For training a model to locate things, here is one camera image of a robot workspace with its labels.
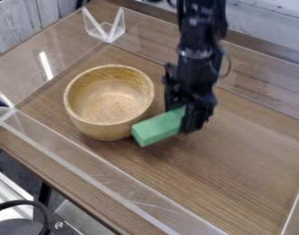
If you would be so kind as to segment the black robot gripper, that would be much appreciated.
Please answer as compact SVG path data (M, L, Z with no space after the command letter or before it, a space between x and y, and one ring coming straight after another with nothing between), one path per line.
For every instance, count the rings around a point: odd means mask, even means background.
M214 115L223 51L179 50L178 55L178 63L165 65L165 106L167 111L185 107L181 132L189 134L201 130Z

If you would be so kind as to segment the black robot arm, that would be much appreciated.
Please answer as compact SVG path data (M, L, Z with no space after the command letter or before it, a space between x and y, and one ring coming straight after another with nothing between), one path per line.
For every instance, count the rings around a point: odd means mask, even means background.
M221 41L229 32L227 0L177 0L181 40L178 63L165 65L165 104L171 111L182 107L181 132L202 129L215 113L214 87L227 52Z

